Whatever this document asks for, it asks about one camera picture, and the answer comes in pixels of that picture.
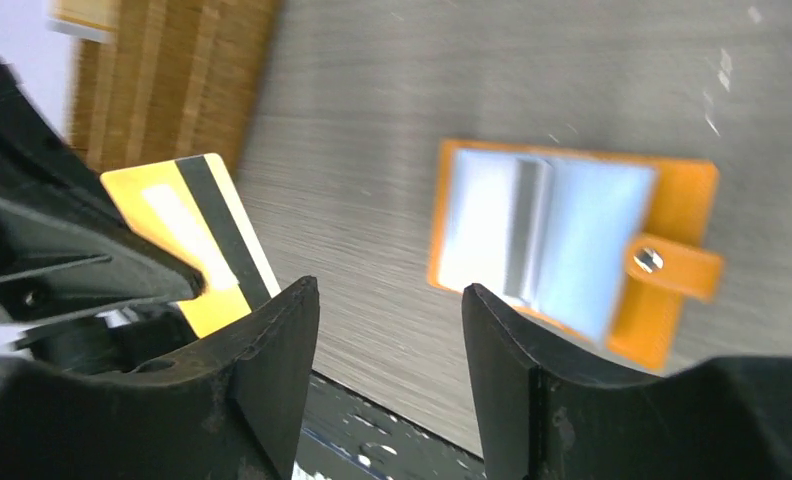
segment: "gray table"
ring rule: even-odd
[[[444,136],[708,157],[718,300],[668,370],[792,353],[792,0],[288,0],[240,190],[316,368],[479,451],[459,297],[425,282]]]

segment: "table surface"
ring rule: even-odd
[[[458,295],[426,284],[442,137],[712,159],[667,371],[792,354],[792,0],[290,0],[239,186],[283,285],[319,278],[316,368],[480,451]]]

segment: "gray wooden tabletop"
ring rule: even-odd
[[[792,354],[792,0],[287,0],[244,203],[282,285],[319,278],[316,368],[478,452],[425,281],[445,136],[711,158],[728,266],[668,371]]]

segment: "white wall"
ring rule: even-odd
[[[74,40],[48,29],[53,0],[0,0],[0,57],[31,101],[61,134],[69,107]]]

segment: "light blue panel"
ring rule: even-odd
[[[640,232],[654,169],[549,160],[552,202],[532,308],[601,344],[625,282],[623,257]]]

